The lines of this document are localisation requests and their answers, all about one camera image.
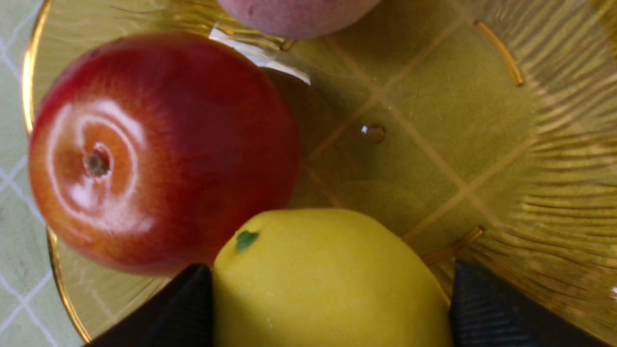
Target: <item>apple stem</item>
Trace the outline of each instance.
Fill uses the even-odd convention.
[[[109,161],[101,153],[92,153],[88,157],[88,173],[94,177],[101,177],[109,171]]]

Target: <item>white grid pattern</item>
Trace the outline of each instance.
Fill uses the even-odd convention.
[[[35,6],[32,11],[13,29],[11,37],[6,42],[2,42],[0,39],[0,64],[4,63],[8,66],[12,74],[14,75],[17,82],[21,85],[22,82],[22,74],[18,69],[20,64],[16,64],[11,61],[8,50],[15,44],[18,34],[22,30],[30,30],[30,27],[27,27],[27,24],[32,21],[33,18],[36,17],[40,6]],[[8,117],[20,117],[20,115],[8,115]],[[3,168],[0,167],[0,193],[4,192],[7,189],[11,189],[26,206],[28,206],[30,212],[33,216],[41,222],[41,237],[44,237],[43,227],[44,222],[41,214],[39,213],[36,205],[29,196],[27,196],[21,187],[14,181],[15,177],[26,167],[27,164],[27,156],[24,154],[22,158],[17,162],[17,164],[10,169],[10,171],[6,172]],[[31,321],[34,323],[36,327],[38,327],[43,335],[47,338],[49,345],[52,347],[58,347],[58,343],[52,336],[52,333],[49,329],[42,323],[42,321],[37,317],[34,310],[30,306],[30,301],[51,281],[53,278],[51,270],[47,271],[45,276],[35,285],[35,287],[30,290],[30,292],[19,293],[17,290],[13,289],[13,287],[9,284],[3,274],[0,274],[0,285],[2,285],[3,289],[6,290],[9,294],[14,296],[19,305],[6,317],[4,322],[0,322],[0,337],[7,330],[11,324],[14,323],[14,320],[19,316],[19,314],[25,310],[25,312],[30,317]]]

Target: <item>yellow lemon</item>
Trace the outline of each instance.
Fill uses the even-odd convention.
[[[448,300],[429,269],[356,212],[260,214],[212,273],[218,347],[452,346]]]

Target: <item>black object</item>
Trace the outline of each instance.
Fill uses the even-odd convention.
[[[456,347],[608,347],[487,269],[462,261],[450,321]]]
[[[212,278],[204,265],[182,271],[120,323],[84,347],[211,347]]]

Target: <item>green leaf fragment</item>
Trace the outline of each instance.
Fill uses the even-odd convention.
[[[259,238],[259,233],[252,233],[248,230],[241,232],[236,239],[236,251],[241,253],[246,251]]]

